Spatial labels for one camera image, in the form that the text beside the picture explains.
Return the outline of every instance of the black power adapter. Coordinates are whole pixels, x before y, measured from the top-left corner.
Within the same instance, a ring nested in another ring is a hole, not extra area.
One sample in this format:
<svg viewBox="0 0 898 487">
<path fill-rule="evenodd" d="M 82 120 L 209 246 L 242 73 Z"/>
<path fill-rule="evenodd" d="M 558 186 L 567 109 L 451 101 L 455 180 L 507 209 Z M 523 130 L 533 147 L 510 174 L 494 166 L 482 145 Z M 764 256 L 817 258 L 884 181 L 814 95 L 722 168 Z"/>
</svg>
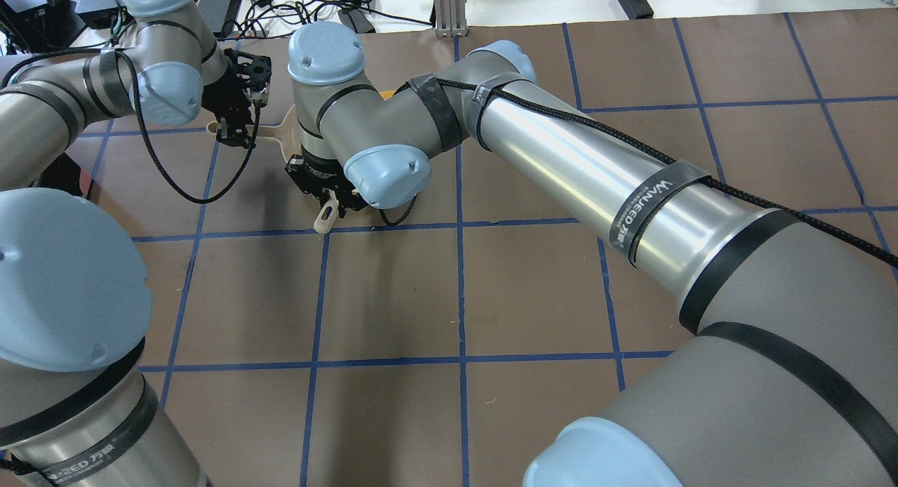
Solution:
<svg viewBox="0 0 898 487">
<path fill-rule="evenodd" d="M 655 14 L 652 6 L 646 0 L 618 0 L 618 2 L 630 20 L 651 19 Z"/>
</svg>

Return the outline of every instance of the tiled floor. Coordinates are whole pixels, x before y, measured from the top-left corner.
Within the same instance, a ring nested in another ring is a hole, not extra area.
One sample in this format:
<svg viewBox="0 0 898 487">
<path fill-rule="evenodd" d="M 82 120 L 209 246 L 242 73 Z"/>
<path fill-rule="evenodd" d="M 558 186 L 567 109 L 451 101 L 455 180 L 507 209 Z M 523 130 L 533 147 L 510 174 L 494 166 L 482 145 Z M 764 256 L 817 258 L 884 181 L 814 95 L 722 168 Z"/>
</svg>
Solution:
<svg viewBox="0 0 898 487">
<path fill-rule="evenodd" d="M 881 10 L 363 41 L 369 77 L 392 90 L 516 40 L 561 99 L 894 250 L 896 36 L 898 11 Z M 286 43 L 241 46 L 273 56 L 264 120 L 280 122 Z M 153 140 L 177 181 L 210 195 L 243 155 L 205 122 Z M 92 130 L 70 152 L 150 270 L 144 372 L 218 487 L 520 484 L 565 423 L 689 340 L 670 295 L 472 142 L 434 161 L 408 224 L 350 213 L 321 236 L 276 146 L 200 208 L 167 188 L 133 122 Z"/>
</svg>

